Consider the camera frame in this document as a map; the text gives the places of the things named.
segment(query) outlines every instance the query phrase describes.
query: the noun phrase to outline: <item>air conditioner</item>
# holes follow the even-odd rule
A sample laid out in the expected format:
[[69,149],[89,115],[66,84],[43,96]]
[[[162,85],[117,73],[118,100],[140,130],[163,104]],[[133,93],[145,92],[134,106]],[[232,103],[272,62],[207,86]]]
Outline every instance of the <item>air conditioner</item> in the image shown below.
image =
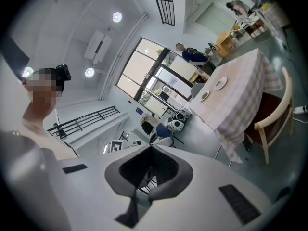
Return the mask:
[[95,31],[88,44],[84,57],[93,60],[93,64],[101,62],[111,42],[112,39],[109,38],[108,35]]

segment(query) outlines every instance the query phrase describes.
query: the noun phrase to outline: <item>light fixture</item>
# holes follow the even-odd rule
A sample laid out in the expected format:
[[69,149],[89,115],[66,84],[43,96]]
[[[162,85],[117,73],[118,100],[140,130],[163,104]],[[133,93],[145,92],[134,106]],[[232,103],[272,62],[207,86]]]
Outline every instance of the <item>light fixture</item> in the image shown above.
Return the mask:
[[22,77],[28,77],[32,73],[33,73],[33,69],[31,67],[26,67],[23,72]]
[[114,22],[119,22],[122,20],[122,14],[120,12],[115,12],[114,15],[112,16],[112,20]]
[[85,72],[85,75],[87,78],[91,78],[93,75],[94,75],[94,69],[89,67],[86,72]]

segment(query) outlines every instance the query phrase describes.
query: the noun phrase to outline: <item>window frame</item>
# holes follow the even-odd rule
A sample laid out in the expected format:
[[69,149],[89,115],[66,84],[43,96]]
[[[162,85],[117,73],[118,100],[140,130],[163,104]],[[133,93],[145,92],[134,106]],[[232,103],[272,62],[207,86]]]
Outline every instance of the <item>window frame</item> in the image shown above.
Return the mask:
[[146,38],[140,38],[139,42],[138,42],[138,43],[136,44],[136,46],[134,47],[134,49],[132,50],[132,52],[131,52],[131,54],[130,54],[128,60],[127,60],[127,62],[125,63],[125,66],[124,66],[124,68],[122,69],[122,71],[121,71],[121,73],[120,73],[120,75],[119,75],[119,78],[118,78],[118,80],[117,80],[117,82],[116,82],[116,86],[117,86],[118,88],[120,88],[120,87],[118,86],[118,83],[119,83],[119,81],[120,81],[122,75],[124,75],[125,77],[129,78],[128,76],[126,76],[126,75],[124,74],[125,68],[126,68],[126,66],[128,65],[128,63],[129,63],[131,57],[133,56],[134,52],[138,52],[138,53],[140,53],[140,54],[142,54],[142,55],[144,55],[144,56],[146,56],[146,57],[149,57],[150,59],[152,59],[152,60],[154,61],[154,64],[152,65],[152,67],[150,68],[150,70],[149,70],[149,72],[148,72],[148,77],[145,78],[145,79],[143,80],[143,82],[141,83],[141,85],[138,84],[137,82],[135,82],[133,79],[129,78],[131,81],[133,81],[135,84],[137,84],[137,85],[139,86],[139,89],[137,90],[137,92],[136,92],[136,94],[135,94],[134,97],[132,97],[131,95],[129,95],[129,94],[128,94],[127,92],[125,92],[122,88],[120,88],[120,89],[121,89],[124,93],[126,93],[129,97],[133,98],[138,104],[142,105],[144,108],[146,108],[146,107],[145,107],[142,103],[139,102],[139,98],[141,97],[142,93],[143,93],[144,91],[146,91],[146,92],[148,92],[151,96],[153,96],[154,98],[156,98],[160,103],[162,103],[163,105],[165,105],[165,106],[167,107],[167,109],[165,110],[164,114],[168,111],[168,109],[172,110],[173,112],[176,112],[176,108],[175,108],[175,107],[173,107],[172,105],[170,105],[169,103],[167,103],[167,102],[164,101],[164,100],[163,100],[163,101],[160,100],[159,97],[158,97],[156,94],[154,94],[151,90],[149,90],[148,88],[146,88],[146,86],[148,85],[149,81],[151,80],[152,77],[155,77],[155,78],[158,79],[160,82],[162,82],[163,84],[165,84],[167,87],[169,87],[170,89],[172,89],[173,91],[175,91],[179,96],[181,96],[181,97],[182,97],[183,99],[185,99],[186,101],[189,101],[189,100],[192,98],[192,96],[190,95],[188,98],[186,98],[182,93],[178,92],[178,91],[177,91],[176,89],[174,89],[172,86],[170,86],[169,84],[167,84],[167,83],[165,83],[164,81],[162,81],[159,77],[156,77],[155,74],[157,73],[157,71],[159,70],[159,68],[162,67],[163,69],[167,70],[169,73],[171,73],[172,75],[174,75],[175,77],[177,77],[179,80],[183,81],[183,82],[184,82],[186,85],[188,85],[190,88],[193,87],[193,84],[192,84],[191,82],[189,82],[187,79],[185,79],[184,77],[182,77],[181,75],[179,75],[178,73],[176,73],[174,70],[170,69],[169,67],[165,66],[165,65],[162,63],[163,60],[165,59],[165,57],[168,55],[168,53],[169,53],[171,50],[169,50],[169,49],[166,48],[166,47],[163,47],[163,46],[159,45],[159,46],[161,46],[161,47],[163,48],[163,50],[162,50],[162,52],[159,54],[159,56],[157,57],[157,59],[155,60],[154,58],[152,58],[152,57],[150,57],[150,56],[148,56],[148,55],[146,55],[146,54],[144,54],[144,53],[142,53],[142,52],[140,52],[140,51],[137,50],[137,48],[138,48],[138,46],[140,45],[140,43],[141,43],[142,40],[147,40],[147,41],[152,42],[152,43],[154,43],[154,44],[156,44],[156,45],[159,45],[159,44],[157,44],[157,43],[155,43],[155,42],[153,42],[153,41],[151,41],[151,40],[148,40],[148,39],[146,39]]

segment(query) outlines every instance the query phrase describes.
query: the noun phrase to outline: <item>hair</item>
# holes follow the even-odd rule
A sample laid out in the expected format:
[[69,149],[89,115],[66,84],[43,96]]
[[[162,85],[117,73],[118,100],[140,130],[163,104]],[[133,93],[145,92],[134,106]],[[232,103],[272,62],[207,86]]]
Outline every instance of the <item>hair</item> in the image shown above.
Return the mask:
[[57,75],[57,71],[55,68],[43,68],[40,69],[38,71],[33,72],[30,76],[32,76],[33,74],[46,74],[46,75],[50,75],[51,79],[56,80],[57,86],[61,86],[61,92],[63,92],[64,90],[64,80],[62,80],[58,75]]
[[228,9],[233,10],[233,5],[232,5],[232,3],[227,2],[227,3],[226,3],[226,6],[227,6]]

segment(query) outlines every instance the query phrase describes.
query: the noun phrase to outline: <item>person in blue shirt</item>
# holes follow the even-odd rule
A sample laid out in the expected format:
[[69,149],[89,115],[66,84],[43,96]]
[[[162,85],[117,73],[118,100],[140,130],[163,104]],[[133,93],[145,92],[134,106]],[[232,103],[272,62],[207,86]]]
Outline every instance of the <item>person in blue shirt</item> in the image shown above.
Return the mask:
[[215,66],[208,60],[206,56],[204,56],[204,54],[198,50],[190,47],[185,48],[183,44],[179,43],[176,44],[175,48],[182,52],[182,57],[188,63],[197,66],[209,75],[214,72]]

